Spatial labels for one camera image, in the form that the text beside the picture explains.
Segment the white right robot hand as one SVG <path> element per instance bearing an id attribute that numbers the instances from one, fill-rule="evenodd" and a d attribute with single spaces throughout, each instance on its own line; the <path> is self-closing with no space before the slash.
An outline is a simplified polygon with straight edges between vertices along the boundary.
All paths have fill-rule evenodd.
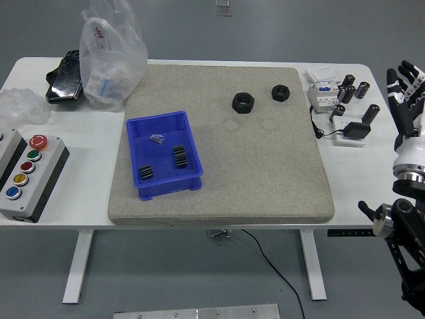
<path id="1" fill-rule="evenodd" d="M 386 74 L 388 108 L 398 136 L 394 165 L 424 165 L 424 71 L 403 60 Z"/>

